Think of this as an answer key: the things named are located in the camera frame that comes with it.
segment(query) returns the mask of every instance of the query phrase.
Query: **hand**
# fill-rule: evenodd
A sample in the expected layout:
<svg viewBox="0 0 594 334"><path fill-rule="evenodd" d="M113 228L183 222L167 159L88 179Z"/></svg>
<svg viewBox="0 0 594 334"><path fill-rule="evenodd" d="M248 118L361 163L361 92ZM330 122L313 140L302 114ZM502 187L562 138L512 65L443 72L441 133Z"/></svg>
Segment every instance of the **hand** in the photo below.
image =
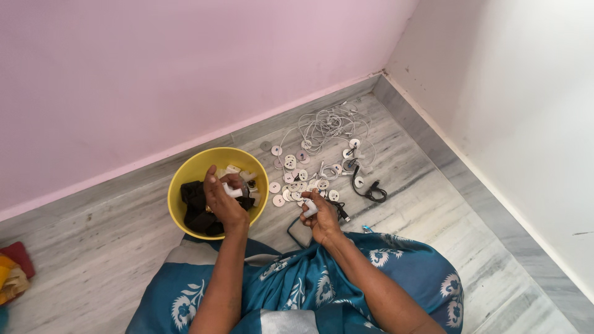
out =
<svg viewBox="0 0 594 334"><path fill-rule="evenodd" d="M204 194L206 204L219 218L225 228L225 235L237 232L247 233L249 228L249 214L239 205L239 202L227 195L221 181L226 181L231 187L241 187L239 175L225 175L221 180L214 176L217 166L212 165L204 177Z"/></svg>
<svg viewBox="0 0 594 334"><path fill-rule="evenodd" d="M317 189L314 189L312 192L306 191L301 193L301 196L303 198L310 198L318 207L318 213L306 219L303 212L309 210L309 207L303 204L303 212L299 215L299 219L303 222L303 225L311 228L314 240L324 246L324 243L331 238L343 235L338 225L336 209L324 197L320 196L320 192Z"/></svg>

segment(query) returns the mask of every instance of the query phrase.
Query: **blue saree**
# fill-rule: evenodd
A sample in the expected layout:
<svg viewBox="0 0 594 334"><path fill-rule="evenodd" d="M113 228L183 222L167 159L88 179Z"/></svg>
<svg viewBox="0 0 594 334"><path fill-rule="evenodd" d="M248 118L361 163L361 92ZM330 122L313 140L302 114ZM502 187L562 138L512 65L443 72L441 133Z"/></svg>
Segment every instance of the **blue saree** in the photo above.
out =
<svg viewBox="0 0 594 334"><path fill-rule="evenodd" d="M391 234L345 235L448 334L462 331L460 278L437 251ZM184 236L148 285L126 333L187 333L220 245ZM362 291L314 241L305 250L280 254L248 240L241 316L232 333L381 332Z"/></svg>

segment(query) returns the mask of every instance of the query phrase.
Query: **woman's left hand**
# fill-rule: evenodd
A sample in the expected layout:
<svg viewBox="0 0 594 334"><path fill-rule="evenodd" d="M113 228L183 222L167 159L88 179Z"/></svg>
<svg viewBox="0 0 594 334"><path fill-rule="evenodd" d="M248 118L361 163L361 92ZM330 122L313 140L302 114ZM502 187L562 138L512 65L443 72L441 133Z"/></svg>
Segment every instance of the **woman's left hand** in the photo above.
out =
<svg viewBox="0 0 594 334"><path fill-rule="evenodd" d="M204 177L204 194L206 195L206 204L213 213L219 218L225 234L234 234L236 232L247 233L249 228L249 214L239 205L239 202L227 195L221 181L227 182L231 187L241 186L239 175L225 175L219 180L214 173L217 166L212 165Z"/></svg>

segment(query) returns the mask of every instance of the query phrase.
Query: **person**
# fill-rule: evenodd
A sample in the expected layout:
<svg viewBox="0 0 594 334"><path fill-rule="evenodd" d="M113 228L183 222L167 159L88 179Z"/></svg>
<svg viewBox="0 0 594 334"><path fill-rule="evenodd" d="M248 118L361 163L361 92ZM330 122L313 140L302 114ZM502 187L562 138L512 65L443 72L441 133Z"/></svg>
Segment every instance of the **person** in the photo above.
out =
<svg viewBox="0 0 594 334"><path fill-rule="evenodd" d="M126 333L460 333L463 290L454 267L421 242L342 232L319 192L304 250L280 254L248 239L249 216L229 197L216 166L207 204L221 241L184 236L148 285Z"/></svg>

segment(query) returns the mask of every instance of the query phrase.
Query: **marble floor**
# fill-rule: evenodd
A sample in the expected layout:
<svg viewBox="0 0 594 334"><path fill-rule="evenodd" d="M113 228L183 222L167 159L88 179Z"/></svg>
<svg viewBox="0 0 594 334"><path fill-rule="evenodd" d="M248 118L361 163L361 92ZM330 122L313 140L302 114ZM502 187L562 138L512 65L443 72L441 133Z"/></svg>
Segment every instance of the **marble floor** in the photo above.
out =
<svg viewBox="0 0 594 334"><path fill-rule="evenodd" d="M375 232L425 242L448 258L465 288L463 333L577 333L375 96L363 95L355 103L373 119L368 140L377 149L374 170L365 179L380 179L389 199L377 204L357 196L347 177L331 182L351 218L343 230L361 232L365 223ZM231 142L256 156L271 182L280 181L275 157L260 143L279 143L294 126L272 133L250 126L242 136L255 140ZM285 154L299 150L299 142L292 131ZM345 148L343 141L332 142L304 167L312 174L322 160L338 162ZM20 234L37 276L10 305L8 333L122 333L144 288L183 235L167 208L171 177L171 172L151 175L135 189ZM286 229L299 207L275 207L270 200L250 237L279 251L297 249Z"/></svg>

